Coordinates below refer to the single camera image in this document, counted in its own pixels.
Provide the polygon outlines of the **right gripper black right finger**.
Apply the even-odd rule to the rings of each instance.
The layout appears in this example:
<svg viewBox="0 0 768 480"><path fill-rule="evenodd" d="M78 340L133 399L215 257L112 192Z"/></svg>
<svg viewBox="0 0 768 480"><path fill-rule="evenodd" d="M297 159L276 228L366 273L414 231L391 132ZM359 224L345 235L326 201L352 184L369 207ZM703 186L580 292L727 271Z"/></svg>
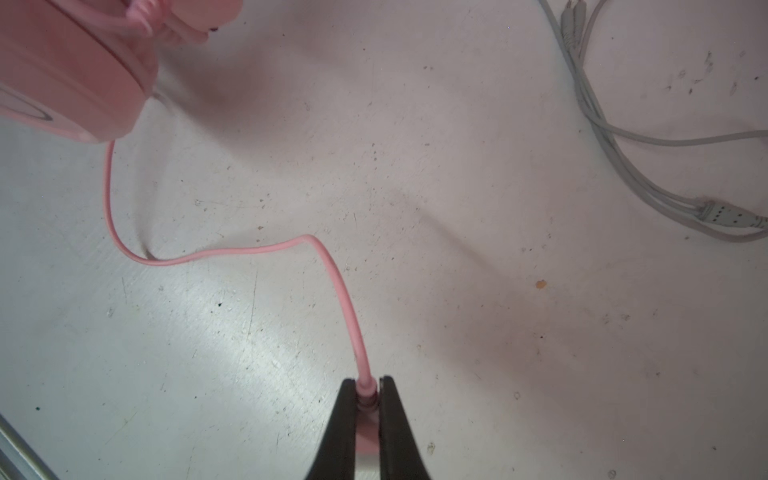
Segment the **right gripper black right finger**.
<svg viewBox="0 0 768 480"><path fill-rule="evenodd" d="M431 479L391 376L379 381L379 465L381 480Z"/></svg>

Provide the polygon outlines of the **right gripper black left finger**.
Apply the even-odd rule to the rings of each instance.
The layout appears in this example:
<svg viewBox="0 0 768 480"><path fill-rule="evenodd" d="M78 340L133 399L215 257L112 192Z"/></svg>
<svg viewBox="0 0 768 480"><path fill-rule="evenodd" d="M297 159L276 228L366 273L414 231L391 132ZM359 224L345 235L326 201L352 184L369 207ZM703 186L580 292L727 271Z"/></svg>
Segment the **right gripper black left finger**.
<svg viewBox="0 0 768 480"><path fill-rule="evenodd" d="M307 480L355 478L357 412L356 382L345 379L339 388Z"/></svg>

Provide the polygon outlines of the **pink cat-ear headphones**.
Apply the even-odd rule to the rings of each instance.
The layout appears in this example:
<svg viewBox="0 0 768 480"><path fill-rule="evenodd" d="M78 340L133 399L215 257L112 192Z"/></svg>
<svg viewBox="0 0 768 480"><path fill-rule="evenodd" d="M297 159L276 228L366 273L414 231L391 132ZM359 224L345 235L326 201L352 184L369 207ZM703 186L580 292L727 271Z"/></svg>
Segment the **pink cat-ear headphones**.
<svg viewBox="0 0 768 480"><path fill-rule="evenodd" d="M163 46L202 44L239 1L4 1L1 113L83 143L132 131Z"/></svg>

